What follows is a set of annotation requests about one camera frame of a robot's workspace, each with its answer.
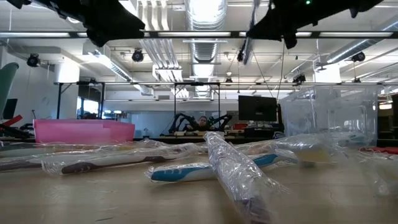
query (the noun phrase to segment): pink plastic bin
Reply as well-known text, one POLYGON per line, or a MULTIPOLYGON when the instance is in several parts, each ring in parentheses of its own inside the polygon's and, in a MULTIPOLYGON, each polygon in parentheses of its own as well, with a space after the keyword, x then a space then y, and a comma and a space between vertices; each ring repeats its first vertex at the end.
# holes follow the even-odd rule
POLYGON ((136 126, 109 120, 36 119, 38 143, 117 144, 132 141, 136 126))

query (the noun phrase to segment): man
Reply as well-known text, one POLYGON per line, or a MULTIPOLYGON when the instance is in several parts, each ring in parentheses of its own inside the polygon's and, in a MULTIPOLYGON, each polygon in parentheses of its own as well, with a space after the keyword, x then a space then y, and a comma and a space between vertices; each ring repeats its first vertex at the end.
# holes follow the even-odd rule
POLYGON ((210 130, 214 130, 215 127, 214 126, 208 126, 207 125, 207 117, 206 116, 201 116, 199 118, 199 120, 197 121, 198 126, 196 128, 190 126, 189 124, 186 125, 186 130, 187 131, 210 131, 210 130))

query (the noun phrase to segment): desk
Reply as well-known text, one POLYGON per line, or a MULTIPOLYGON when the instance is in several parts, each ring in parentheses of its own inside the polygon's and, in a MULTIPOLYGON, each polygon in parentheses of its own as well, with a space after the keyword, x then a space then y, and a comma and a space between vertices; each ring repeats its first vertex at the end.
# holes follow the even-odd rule
MULTIPOLYGON (((225 136, 226 141, 231 142, 232 144, 245 144, 249 142, 257 142, 257 141, 264 141, 270 140, 270 138, 239 138, 234 136, 225 136)), ((151 138, 155 141, 161 141, 167 144, 183 144, 183 143, 198 143, 198 142, 205 142, 203 136, 162 136, 159 138, 151 138)))
MULTIPOLYGON (((0 173, 1 223, 242 223, 217 180, 152 183, 144 176, 150 165, 64 177, 40 169, 0 173)), ((279 201, 280 224, 397 223, 398 201, 373 197, 356 166, 290 166, 266 173, 292 191, 279 201)))

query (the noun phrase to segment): black monitor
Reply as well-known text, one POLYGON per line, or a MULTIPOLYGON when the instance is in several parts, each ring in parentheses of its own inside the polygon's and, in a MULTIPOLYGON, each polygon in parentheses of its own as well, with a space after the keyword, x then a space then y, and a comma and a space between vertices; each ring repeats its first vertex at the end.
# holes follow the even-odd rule
POLYGON ((277 121, 275 98, 261 96, 239 96, 239 120, 277 121))

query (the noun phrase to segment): security camera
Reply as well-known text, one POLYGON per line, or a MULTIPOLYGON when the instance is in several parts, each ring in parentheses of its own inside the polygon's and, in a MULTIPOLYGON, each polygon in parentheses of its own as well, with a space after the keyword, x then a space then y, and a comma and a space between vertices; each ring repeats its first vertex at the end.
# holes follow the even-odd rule
POLYGON ((363 52, 360 52, 354 56, 351 57, 351 60, 353 62, 363 62, 365 60, 366 56, 363 52))
POLYGON ((32 68, 39 67, 41 63, 42 62, 39 59, 38 54, 30 54, 29 58, 26 61, 26 64, 28 64, 28 66, 32 68))
POLYGON ((142 62, 144 59, 144 55, 142 54, 142 49, 136 49, 132 54, 131 59, 135 62, 142 62))

